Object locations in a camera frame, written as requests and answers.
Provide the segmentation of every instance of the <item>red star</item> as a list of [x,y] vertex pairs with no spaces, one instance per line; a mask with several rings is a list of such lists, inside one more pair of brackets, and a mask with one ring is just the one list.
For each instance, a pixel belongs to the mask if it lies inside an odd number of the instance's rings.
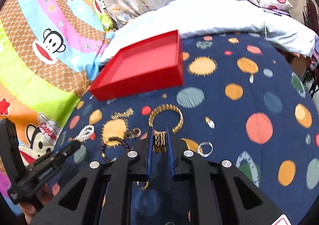
[[8,108],[11,104],[5,98],[0,101],[0,115],[9,115]]

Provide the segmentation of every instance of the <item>brown patterned stripe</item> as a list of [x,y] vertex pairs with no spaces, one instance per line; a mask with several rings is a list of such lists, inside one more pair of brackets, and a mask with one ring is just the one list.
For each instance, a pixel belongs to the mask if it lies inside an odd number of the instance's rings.
[[0,20],[12,46],[29,69],[51,85],[72,92],[77,97],[85,93],[90,84],[85,71],[75,72],[60,60],[53,65],[45,64],[35,55],[32,42],[37,38],[28,25],[17,0],[6,1],[0,13]]
[[64,0],[56,0],[63,14],[74,29],[84,38],[95,41],[103,41],[104,32],[94,29],[92,26],[77,18]]

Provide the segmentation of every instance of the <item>red box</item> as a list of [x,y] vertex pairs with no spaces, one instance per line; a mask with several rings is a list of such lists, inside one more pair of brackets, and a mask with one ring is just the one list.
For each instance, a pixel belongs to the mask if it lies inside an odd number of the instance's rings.
[[119,50],[90,87],[98,101],[183,85],[183,52],[178,30]]

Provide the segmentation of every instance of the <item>triangular cutout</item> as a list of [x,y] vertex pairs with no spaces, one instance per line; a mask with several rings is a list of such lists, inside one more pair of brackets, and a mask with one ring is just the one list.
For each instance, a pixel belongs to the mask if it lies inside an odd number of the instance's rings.
[[59,205],[75,211],[80,202],[87,178],[82,178],[59,202]]
[[246,210],[250,210],[262,204],[258,196],[255,195],[253,191],[251,191],[239,177],[234,177],[234,181],[239,192],[242,204]]

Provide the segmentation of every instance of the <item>silver screw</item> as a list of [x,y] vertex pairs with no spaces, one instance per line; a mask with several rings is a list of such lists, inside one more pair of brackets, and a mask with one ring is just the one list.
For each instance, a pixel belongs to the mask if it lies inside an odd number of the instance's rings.
[[135,158],[138,155],[138,153],[134,150],[127,153],[127,156],[130,158]]
[[99,166],[99,163],[97,161],[92,161],[90,163],[90,168],[92,169],[98,168],[98,166]]
[[194,152],[192,152],[191,150],[184,151],[184,156],[186,157],[192,157],[193,155],[194,155]]
[[221,164],[226,168],[230,168],[232,166],[232,163],[229,160],[223,160]]

